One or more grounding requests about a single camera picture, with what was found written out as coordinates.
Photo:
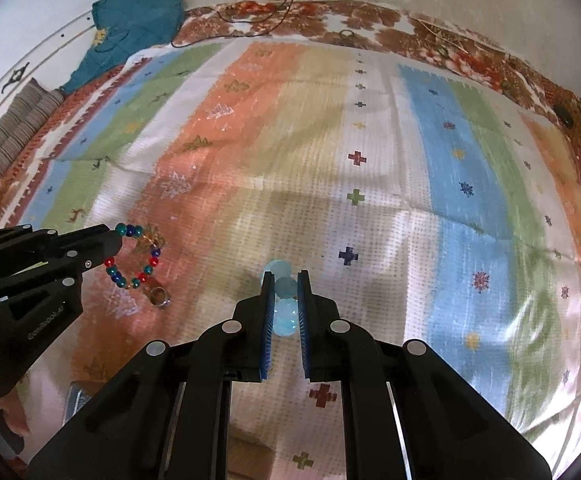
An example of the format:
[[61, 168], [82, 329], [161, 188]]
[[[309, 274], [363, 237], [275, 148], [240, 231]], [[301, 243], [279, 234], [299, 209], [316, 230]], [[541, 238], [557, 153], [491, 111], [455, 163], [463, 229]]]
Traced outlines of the person's left hand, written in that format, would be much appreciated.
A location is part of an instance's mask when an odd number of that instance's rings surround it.
[[0, 398], [0, 412], [3, 413], [6, 426], [21, 437], [28, 437], [30, 429], [24, 406], [16, 389]]

